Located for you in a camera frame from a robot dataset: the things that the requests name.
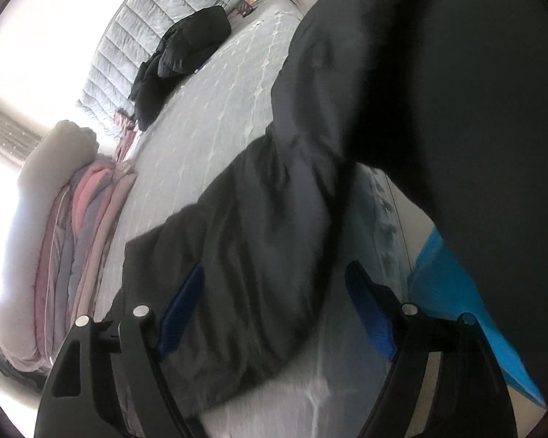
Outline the black puffer jacket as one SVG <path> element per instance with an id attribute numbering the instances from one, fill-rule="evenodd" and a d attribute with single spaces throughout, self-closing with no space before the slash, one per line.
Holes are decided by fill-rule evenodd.
<path id="1" fill-rule="evenodd" d="M 163 371 L 184 415 L 260 385 L 316 324 L 355 172 L 434 222 L 548 402 L 548 0 L 320 0 L 273 120 L 199 199 L 125 247 L 114 311 L 206 290 Z"/>

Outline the pink folded blanket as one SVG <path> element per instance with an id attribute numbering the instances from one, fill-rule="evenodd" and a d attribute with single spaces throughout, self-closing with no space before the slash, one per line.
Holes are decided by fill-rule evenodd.
<path id="1" fill-rule="evenodd" d="M 51 202 L 32 307 L 36 346 L 47 361 L 72 320 L 91 309 L 104 252 L 135 179 L 129 164 L 100 155 L 76 170 Z"/>

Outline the grey quilted bed mattress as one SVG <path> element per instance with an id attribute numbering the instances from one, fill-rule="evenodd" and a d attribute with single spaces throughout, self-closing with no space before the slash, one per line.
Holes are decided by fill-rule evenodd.
<path id="1" fill-rule="evenodd" d="M 100 275 L 93 315 L 102 319 L 121 286 L 125 243 L 193 203 L 271 122 L 270 90 L 301 15 L 290 0 L 259 0 L 232 16 L 228 41 L 178 87 L 138 142 L 136 182 Z M 343 227 L 339 262 L 362 264 L 397 296 L 410 270 L 391 185 L 384 173 L 358 169 Z M 389 369 L 367 337 L 334 272 L 313 335 L 281 375 L 203 413 L 211 437 L 354 437 Z"/>

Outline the grey-blue folded blanket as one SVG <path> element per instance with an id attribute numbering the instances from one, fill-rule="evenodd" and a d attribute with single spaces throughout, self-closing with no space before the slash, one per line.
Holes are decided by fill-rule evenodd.
<path id="1" fill-rule="evenodd" d="M 86 265 L 95 234 L 100 226 L 114 192 L 114 183 L 102 188 L 85 209 L 83 222 L 76 236 L 72 236 L 72 249 L 63 254 L 55 285 L 53 343 L 58 348 L 67 333 L 67 321 L 73 308 L 79 280 Z"/>

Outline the large grey pillow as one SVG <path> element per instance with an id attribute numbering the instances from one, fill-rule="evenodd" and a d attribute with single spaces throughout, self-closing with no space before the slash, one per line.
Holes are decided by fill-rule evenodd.
<path id="1" fill-rule="evenodd" d="M 18 205 L 5 247 L 0 298 L 0 346 L 23 372 L 41 367 L 34 320 L 34 287 L 42 242 L 55 198 L 99 151 L 97 135 L 61 121 L 39 142 L 18 176 Z"/>

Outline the grey window curtain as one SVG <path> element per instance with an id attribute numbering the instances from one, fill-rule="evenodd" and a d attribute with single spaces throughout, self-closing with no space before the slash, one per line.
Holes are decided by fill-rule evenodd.
<path id="1" fill-rule="evenodd" d="M 23 164 L 38 147 L 41 137 L 0 111 L 0 153 L 16 164 Z"/>

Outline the black garment near headboard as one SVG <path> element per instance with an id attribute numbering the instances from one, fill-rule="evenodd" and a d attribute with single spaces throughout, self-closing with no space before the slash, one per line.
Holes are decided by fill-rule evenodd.
<path id="1" fill-rule="evenodd" d="M 204 8 L 178 21 L 138 68 L 129 94 L 141 131 L 156 121 L 176 86 L 195 73 L 231 35 L 221 6 Z"/>

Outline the grey padded headboard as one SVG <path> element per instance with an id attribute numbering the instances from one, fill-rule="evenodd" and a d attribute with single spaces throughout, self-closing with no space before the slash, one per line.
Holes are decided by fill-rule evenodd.
<path id="1" fill-rule="evenodd" d="M 125 0 L 100 38 L 86 84 L 77 101 L 74 121 L 93 130 L 99 141 L 116 141 L 114 113 L 131 111 L 128 99 L 138 68 L 167 30 L 178 21 L 210 6 L 228 13 L 242 0 Z"/>

